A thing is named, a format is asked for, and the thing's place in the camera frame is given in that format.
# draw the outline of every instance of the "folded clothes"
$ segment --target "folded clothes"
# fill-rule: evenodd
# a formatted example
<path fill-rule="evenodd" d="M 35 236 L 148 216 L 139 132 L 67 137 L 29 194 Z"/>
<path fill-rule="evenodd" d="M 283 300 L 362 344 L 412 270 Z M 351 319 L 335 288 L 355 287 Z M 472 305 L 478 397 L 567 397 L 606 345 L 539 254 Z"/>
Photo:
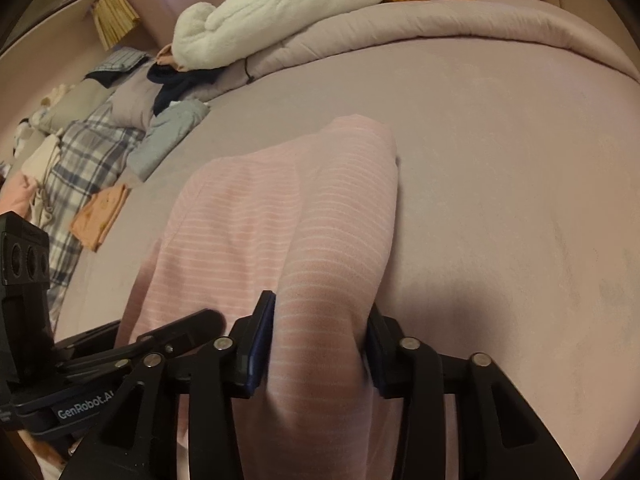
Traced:
<path fill-rule="evenodd" d="M 209 113 L 209 107 L 197 99 L 169 106 L 151 119 L 146 136 L 127 157 L 127 167 L 142 182 L 158 167 L 178 143 Z"/>
<path fill-rule="evenodd" d="M 143 136 L 144 132 L 134 128 L 115 127 L 111 103 L 104 103 L 86 120 L 69 124 L 61 139 L 60 162 L 47 178 L 53 220 L 44 229 L 50 246 L 47 303 L 54 326 L 82 252 L 82 244 L 69 232 L 69 225 L 93 195 L 116 183 L 127 155 Z"/>
<path fill-rule="evenodd" d="M 129 189 L 124 184 L 108 187 L 93 195 L 71 222 L 71 234 L 87 249 L 97 251 L 104 243 L 128 195 Z"/>
<path fill-rule="evenodd" d="M 215 83 L 224 71 L 225 67 L 178 72 L 170 65 L 159 65 L 158 63 L 151 65 L 146 73 L 146 78 L 152 83 L 162 85 L 154 100 L 154 115 L 160 115 L 171 104 L 171 101 L 179 101 L 187 90 L 202 83 Z"/>
<path fill-rule="evenodd" d="M 84 78 L 95 79 L 105 88 L 110 88 L 124 74 L 132 72 L 148 58 L 149 54 L 146 52 L 124 46 L 111 54 Z"/>

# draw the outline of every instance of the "bed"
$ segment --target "bed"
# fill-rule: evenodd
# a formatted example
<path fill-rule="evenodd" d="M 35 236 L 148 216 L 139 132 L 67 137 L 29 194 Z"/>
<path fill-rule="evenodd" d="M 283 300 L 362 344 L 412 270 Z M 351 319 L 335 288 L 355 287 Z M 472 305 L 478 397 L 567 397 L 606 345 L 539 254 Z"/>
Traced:
<path fill-rule="evenodd" d="M 536 0 L 317 23 L 231 66 L 144 184 L 120 177 L 134 189 L 100 250 L 82 252 L 56 337 L 122 316 L 200 166 L 361 114 L 398 145 L 376 303 L 438 352 L 491 354 L 580 478 L 602 478 L 640 419 L 639 80 L 599 31 Z"/>

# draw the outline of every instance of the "orange folded cloth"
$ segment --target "orange folded cloth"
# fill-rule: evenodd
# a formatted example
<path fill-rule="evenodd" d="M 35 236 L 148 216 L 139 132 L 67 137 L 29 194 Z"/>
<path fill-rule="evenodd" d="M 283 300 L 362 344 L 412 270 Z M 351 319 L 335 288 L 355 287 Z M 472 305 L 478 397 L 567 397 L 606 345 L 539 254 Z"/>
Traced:
<path fill-rule="evenodd" d="M 116 221 L 129 189 L 124 184 L 108 187 L 95 194 L 71 222 L 69 230 L 82 246 L 95 252 Z"/>

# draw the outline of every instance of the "pink clothing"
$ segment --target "pink clothing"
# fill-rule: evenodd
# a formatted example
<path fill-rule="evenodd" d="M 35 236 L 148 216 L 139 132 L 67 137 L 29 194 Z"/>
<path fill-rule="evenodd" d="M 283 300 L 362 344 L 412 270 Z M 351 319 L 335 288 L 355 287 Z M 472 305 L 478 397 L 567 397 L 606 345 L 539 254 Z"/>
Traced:
<path fill-rule="evenodd" d="M 160 52 L 156 54 L 156 63 L 158 65 L 170 65 L 177 72 L 187 72 L 187 69 L 182 65 L 179 65 L 175 60 L 174 53 L 171 50 L 171 43 L 162 47 Z"/>
<path fill-rule="evenodd" d="M 248 480 L 390 478 L 399 405 L 374 392 L 361 350 L 397 187 L 392 134 L 340 118 L 198 170 L 143 264 L 120 344 L 204 307 L 229 330 L 277 293 L 266 387 L 234 405 Z"/>
<path fill-rule="evenodd" d="M 22 218 L 29 219 L 31 199 L 38 189 L 38 183 L 30 176 L 18 171 L 2 186 L 0 214 L 14 211 Z"/>

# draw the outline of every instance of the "wall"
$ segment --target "wall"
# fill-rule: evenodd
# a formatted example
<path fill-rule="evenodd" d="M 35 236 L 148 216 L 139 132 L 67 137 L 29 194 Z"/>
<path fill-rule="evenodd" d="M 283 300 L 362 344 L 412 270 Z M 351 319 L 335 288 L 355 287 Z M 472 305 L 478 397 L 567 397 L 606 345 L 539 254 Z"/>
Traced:
<path fill-rule="evenodd" d="M 41 23 L 0 57 L 0 160 L 11 160 L 14 131 L 49 91 L 76 83 L 106 57 L 81 2 Z"/>
<path fill-rule="evenodd" d="M 580 16 L 609 36 L 640 68 L 640 49 L 607 0 L 560 0 L 560 7 Z"/>

